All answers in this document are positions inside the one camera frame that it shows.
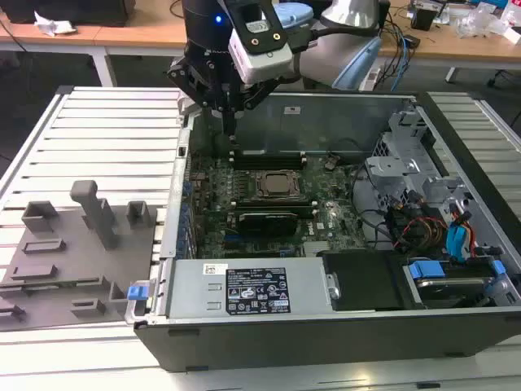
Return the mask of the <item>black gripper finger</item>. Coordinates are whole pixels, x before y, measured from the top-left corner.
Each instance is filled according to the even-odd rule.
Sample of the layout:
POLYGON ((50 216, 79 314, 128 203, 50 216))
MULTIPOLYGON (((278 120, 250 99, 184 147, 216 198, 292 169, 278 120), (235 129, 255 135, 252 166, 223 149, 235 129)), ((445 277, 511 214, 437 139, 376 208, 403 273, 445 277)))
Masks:
POLYGON ((252 110, 267 98, 280 84, 279 79, 261 81, 241 90, 239 83, 232 83, 229 91, 229 136, 234 137, 237 117, 245 110, 252 110))
POLYGON ((167 72, 169 79, 200 107, 216 112, 223 133, 230 135, 230 106, 214 59, 180 58, 167 72))

